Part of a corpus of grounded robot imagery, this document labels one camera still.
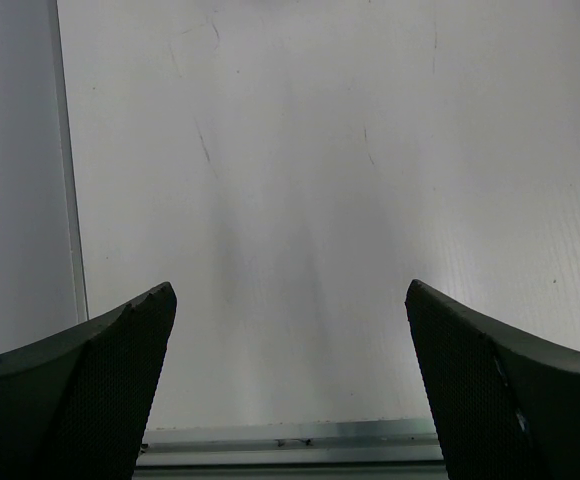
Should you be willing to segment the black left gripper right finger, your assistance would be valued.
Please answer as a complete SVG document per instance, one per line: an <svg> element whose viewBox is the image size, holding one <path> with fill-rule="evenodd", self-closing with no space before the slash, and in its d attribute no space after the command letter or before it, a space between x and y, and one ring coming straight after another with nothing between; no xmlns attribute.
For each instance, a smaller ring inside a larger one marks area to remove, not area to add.
<svg viewBox="0 0 580 480"><path fill-rule="evenodd" d="M451 479L580 479L580 351L414 280L406 311Z"/></svg>

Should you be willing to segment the aluminium mounting rail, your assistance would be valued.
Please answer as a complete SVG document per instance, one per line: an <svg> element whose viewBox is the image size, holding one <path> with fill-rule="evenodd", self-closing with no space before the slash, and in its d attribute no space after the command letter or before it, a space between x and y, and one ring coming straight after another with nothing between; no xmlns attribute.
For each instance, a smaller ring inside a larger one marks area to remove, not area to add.
<svg viewBox="0 0 580 480"><path fill-rule="evenodd" d="M142 448L145 468L443 460L430 419L151 430Z"/></svg>

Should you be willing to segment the left aluminium frame post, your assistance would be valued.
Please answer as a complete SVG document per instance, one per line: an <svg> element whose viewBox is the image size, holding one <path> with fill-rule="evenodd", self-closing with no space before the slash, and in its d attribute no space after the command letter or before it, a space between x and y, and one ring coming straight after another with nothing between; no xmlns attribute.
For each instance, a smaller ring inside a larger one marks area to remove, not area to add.
<svg viewBox="0 0 580 480"><path fill-rule="evenodd" d="M56 84L55 97L57 101L59 140L63 163L76 315L77 321L82 323L89 319L89 313L58 3L56 0L49 0L47 1L47 7Z"/></svg>

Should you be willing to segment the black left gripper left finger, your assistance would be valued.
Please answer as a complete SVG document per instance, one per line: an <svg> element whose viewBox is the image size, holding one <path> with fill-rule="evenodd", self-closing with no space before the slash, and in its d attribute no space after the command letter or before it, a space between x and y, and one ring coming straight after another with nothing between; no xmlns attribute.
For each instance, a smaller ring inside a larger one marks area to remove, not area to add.
<svg viewBox="0 0 580 480"><path fill-rule="evenodd" d="M130 479L177 308L164 282L0 354L0 479Z"/></svg>

